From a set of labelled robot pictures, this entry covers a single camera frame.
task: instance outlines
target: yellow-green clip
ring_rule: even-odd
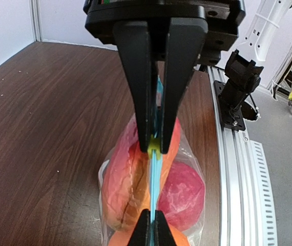
[[[153,150],[156,151],[156,159],[161,160],[161,151],[160,151],[160,139],[151,136],[150,145],[147,149],[148,156],[150,159],[153,158]]]

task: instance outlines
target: gray floor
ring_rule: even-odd
[[[247,122],[251,140],[264,147],[271,178],[279,246],[292,246],[292,116],[284,100],[254,93],[261,119]]]

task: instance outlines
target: red fruit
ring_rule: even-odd
[[[163,155],[161,190],[178,152],[180,123],[176,120],[170,149]],[[134,228],[143,209],[150,208],[149,157],[139,147],[136,119],[133,117],[115,147],[101,188],[102,211],[114,230]]]
[[[172,225],[169,225],[169,228],[173,238],[175,239],[175,243],[177,246],[190,246],[187,237],[182,232],[178,231]],[[117,231],[111,237],[108,246],[127,246],[131,238],[131,235],[132,231],[128,232]]]
[[[173,162],[160,195],[158,209],[180,231],[192,227],[204,208],[205,185],[198,173],[182,162]]]

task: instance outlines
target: brown wooden tabletop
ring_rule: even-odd
[[[33,43],[0,66],[0,245],[100,245],[97,172],[133,114],[117,52]],[[218,245],[220,183],[208,76],[179,118],[206,183],[202,245]]]

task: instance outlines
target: wooden table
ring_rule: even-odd
[[[0,245],[100,245],[97,172],[133,114],[117,52],[33,43],[0,66]],[[208,76],[179,118],[206,182],[202,245],[218,245],[220,184]]]

